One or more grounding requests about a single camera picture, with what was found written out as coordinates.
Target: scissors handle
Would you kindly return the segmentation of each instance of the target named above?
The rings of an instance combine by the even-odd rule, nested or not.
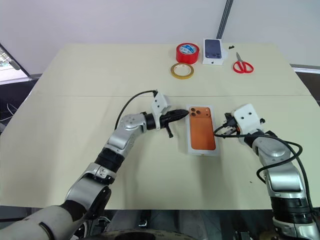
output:
[[[250,74],[254,71],[254,67],[246,61],[236,61],[233,64],[233,70],[238,74]]]

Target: tape roll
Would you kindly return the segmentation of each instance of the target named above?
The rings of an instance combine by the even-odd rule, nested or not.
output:
[[[195,70],[187,63],[176,63],[171,67],[171,74],[177,79],[188,79],[190,78]]]
[[[176,47],[175,59],[178,63],[194,64],[198,60],[199,47],[193,43],[181,43]]]

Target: yellow tape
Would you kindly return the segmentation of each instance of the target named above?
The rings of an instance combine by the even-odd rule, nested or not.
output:
[[[179,65],[186,65],[190,68],[190,73],[187,74],[187,75],[178,75],[175,73],[175,68]],[[188,79],[190,78],[193,74],[194,74],[194,68],[190,65],[190,64],[187,64],[187,63],[182,63],[182,62],[179,62],[179,63],[176,63],[174,64],[172,67],[171,67],[171,74],[172,76],[174,76],[175,78],[177,79]]]

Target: red tape roll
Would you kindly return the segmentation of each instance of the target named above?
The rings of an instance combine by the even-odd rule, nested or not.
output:
[[[194,64],[198,60],[199,47],[193,43],[181,43],[176,47],[175,59],[178,63]]]

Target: white wall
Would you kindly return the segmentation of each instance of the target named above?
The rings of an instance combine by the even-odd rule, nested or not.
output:
[[[215,38],[225,2],[0,0],[0,42],[30,74],[37,74],[66,43]],[[234,0],[223,40],[273,42],[290,63],[320,66],[319,10],[319,0]]]

